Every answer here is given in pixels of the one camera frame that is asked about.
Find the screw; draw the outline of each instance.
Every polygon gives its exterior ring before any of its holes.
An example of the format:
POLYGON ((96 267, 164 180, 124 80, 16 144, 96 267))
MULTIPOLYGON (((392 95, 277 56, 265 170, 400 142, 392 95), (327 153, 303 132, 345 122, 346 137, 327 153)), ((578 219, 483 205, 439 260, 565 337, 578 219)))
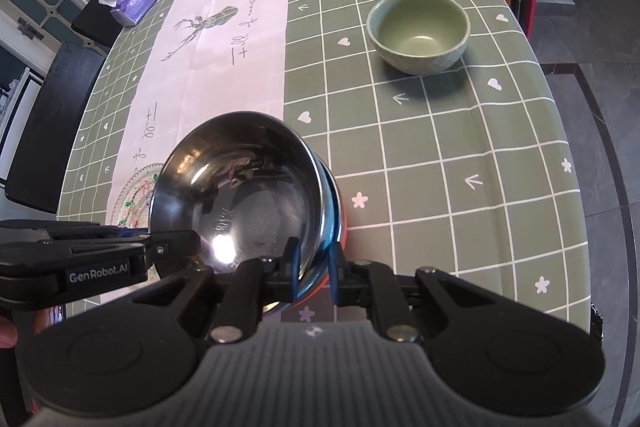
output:
POLYGON ((386 330, 386 336, 396 342, 413 342, 418 338, 418 330, 407 324, 398 324, 386 330))
POLYGON ((235 326, 218 326, 211 330, 210 335, 219 344, 231 344, 242 338, 242 330, 235 326))

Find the green checkered tablecloth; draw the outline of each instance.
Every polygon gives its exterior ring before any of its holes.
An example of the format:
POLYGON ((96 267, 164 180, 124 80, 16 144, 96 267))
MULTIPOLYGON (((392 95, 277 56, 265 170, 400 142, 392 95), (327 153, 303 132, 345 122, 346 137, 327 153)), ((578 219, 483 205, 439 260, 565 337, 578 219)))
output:
MULTIPOLYGON (((172 1, 116 41, 82 119, 60 219, 108 219, 129 105, 172 1)), ((573 159, 504 0, 455 0, 471 20, 468 49, 446 73, 424 78, 393 70, 367 42, 364 21, 377 1, 289 0, 284 120, 337 179, 348 256, 402 274, 436 266, 588 329, 573 159)), ((337 316, 323 292, 300 311, 282 319, 337 316)))

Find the finger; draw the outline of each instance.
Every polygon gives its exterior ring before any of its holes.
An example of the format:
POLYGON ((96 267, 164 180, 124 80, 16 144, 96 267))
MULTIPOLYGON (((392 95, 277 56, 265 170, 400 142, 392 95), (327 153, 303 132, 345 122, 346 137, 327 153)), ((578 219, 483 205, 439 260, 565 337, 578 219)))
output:
POLYGON ((42 330, 53 324, 53 313, 53 308, 46 308, 35 312, 35 315, 33 315, 34 335, 40 333, 42 330))
POLYGON ((0 315, 0 348, 14 347, 18 342, 18 330, 7 318, 0 315))

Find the floor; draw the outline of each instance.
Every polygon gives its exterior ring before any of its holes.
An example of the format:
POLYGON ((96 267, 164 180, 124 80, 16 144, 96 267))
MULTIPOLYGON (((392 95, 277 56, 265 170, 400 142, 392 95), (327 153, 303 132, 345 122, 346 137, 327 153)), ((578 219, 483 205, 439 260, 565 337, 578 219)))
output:
POLYGON ((604 320, 607 368, 590 407, 628 426, 640 415, 640 0, 575 3, 571 16, 537 16, 531 40, 574 156, 604 320))

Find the metal bowl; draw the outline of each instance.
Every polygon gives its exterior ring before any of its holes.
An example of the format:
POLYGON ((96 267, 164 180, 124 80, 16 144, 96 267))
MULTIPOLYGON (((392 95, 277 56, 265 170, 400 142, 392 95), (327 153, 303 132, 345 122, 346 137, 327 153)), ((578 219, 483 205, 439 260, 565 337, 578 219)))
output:
POLYGON ((324 276, 326 248, 342 233, 330 174, 287 125, 257 112, 212 118, 174 149, 156 182, 149 230, 195 230, 199 261, 217 273, 277 257, 300 240, 298 299, 324 276))

